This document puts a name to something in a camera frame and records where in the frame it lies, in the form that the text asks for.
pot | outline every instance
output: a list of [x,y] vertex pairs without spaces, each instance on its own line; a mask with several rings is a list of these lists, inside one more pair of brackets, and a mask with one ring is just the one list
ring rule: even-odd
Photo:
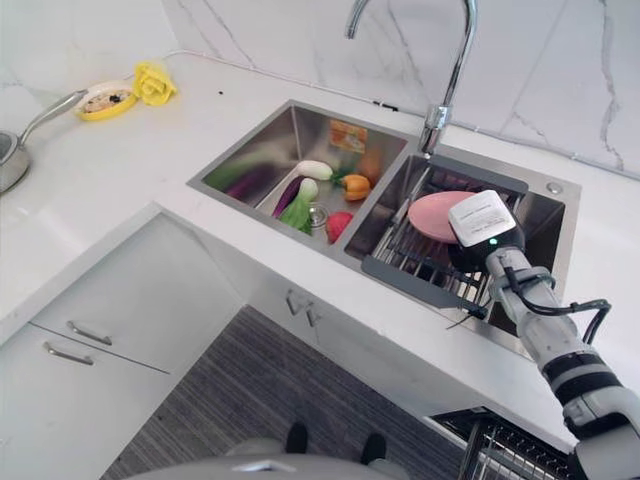
[[0,193],[18,183],[27,172],[30,157],[25,149],[25,142],[31,132],[73,108],[86,94],[87,90],[78,90],[61,98],[31,120],[20,136],[7,130],[0,130]]

cabinet door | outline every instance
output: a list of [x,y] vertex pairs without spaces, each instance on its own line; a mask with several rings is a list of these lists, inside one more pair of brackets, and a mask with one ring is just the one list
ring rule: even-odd
[[293,283],[220,240],[198,234],[245,303],[310,346],[317,346],[315,328],[306,315],[309,296]]
[[195,235],[160,215],[31,323],[167,372],[184,373],[240,305]]
[[452,377],[336,308],[313,300],[320,350],[342,368],[422,419],[482,404]]
[[[56,357],[45,343],[93,364]],[[0,349],[0,478],[96,480],[172,383],[170,375],[26,325]]]

yellow plate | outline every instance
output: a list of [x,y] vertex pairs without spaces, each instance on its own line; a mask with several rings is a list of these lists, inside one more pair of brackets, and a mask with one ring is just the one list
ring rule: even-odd
[[[78,106],[74,109],[74,113],[84,121],[93,122],[96,120],[106,120],[107,118],[115,117],[116,115],[120,115],[121,113],[129,110],[138,100],[136,96],[133,94],[133,89],[131,86],[127,85],[124,82],[106,82],[100,83],[98,85],[94,85],[90,87],[89,92],[84,96],[84,98],[80,101]],[[117,91],[117,90],[127,90],[131,92],[124,101],[115,104],[112,107],[105,108],[104,110],[100,110],[99,112],[86,113],[83,112],[85,104],[91,100],[96,95],[100,95],[102,93],[106,93],[109,91]]]

yellow flower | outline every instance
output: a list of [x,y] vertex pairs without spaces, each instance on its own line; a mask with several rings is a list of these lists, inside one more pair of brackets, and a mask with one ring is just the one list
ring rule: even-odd
[[133,94],[147,105],[163,105],[177,91],[162,66],[149,62],[136,65]]

orange sticker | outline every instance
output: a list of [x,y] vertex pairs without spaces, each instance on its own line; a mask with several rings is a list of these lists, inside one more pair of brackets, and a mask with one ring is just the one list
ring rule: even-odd
[[334,147],[348,152],[364,153],[367,129],[356,127],[340,120],[330,120],[330,142]]

